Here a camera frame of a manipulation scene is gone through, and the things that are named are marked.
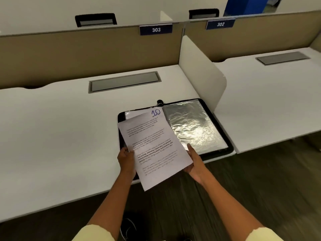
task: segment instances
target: number plate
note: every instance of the number plate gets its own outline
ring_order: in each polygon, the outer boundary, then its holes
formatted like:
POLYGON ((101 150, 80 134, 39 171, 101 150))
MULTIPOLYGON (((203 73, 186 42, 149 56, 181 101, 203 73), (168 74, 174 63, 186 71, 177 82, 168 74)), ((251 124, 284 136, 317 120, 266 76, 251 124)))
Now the number plate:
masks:
POLYGON ((173 24, 139 26, 140 35, 158 35, 173 32, 173 24))
POLYGON ((234 22, 235 22, 235 19, 208 20, 206 29, 232 28, 234 25, 234 22))

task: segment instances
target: handwritten number 10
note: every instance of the handwritten number 10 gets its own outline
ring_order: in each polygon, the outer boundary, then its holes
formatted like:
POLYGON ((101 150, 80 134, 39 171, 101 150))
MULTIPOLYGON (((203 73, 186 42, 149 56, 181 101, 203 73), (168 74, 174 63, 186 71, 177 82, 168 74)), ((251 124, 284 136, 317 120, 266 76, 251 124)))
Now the handwritten number 10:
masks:
POLYGON ((152 110, 152 112, 151 112, 151 113, 153 114, 153 117, 155 117, 155 116, 159 115, 159 114, 161 113, 161 111, 160 111, 160 110, 158 110, 158 109, 156 109, 155 111, 154 111, 154 110, 152 110))

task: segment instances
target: foil-lined page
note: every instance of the foil-lined page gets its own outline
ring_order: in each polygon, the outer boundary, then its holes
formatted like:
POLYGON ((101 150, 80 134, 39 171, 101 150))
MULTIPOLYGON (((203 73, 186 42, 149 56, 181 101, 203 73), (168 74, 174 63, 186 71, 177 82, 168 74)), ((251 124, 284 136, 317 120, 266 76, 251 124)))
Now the foil-lined page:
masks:
POLYGON ((188 143, 198 154, 228 148, 199 100, 165 105, 163 111, 185 149, 188 143))

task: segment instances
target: desk surface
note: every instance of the desk surface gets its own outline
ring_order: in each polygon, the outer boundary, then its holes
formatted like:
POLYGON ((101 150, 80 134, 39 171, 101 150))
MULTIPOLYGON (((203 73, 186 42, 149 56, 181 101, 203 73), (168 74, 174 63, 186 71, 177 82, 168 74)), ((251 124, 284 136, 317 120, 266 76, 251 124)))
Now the desk surface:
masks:
POLYGON ((301 48, 215 65, 227 79, 215 116, 237 153, 321 130, 321 53, 301 48), (292 51, 311 59, 269 66, 255 59, 292 51))
POLYGON ((0 221, 109 190, 118 113, 193 98, 179 65, 0 90, 0 221), (90 80, 151 71, 162 81, 88 93, 90 80))

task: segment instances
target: hand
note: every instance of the hand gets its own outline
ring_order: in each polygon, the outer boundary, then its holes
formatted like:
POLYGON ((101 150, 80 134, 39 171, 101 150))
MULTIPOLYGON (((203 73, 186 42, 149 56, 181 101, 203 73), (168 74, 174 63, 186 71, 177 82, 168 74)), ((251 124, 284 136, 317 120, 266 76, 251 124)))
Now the hand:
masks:
POLYGON ((203 184, 203 176, 208 171, 204 162, 202 161, 201 157, 196 153, 193 147, 190 144, 187 144, 188 151, 187 153, 193 160, 193 163, 188 167, 184 168, 184 171, 190 174, 190 176, 198 182, 200 185, 204 186, 203 184))
POLYGON ((132 179, 135 177, 135 161, 134 151, 128 152, 127 147, 123 147, 118 154, 118 162, 120 165, 120 172, 132 175, 132 179))

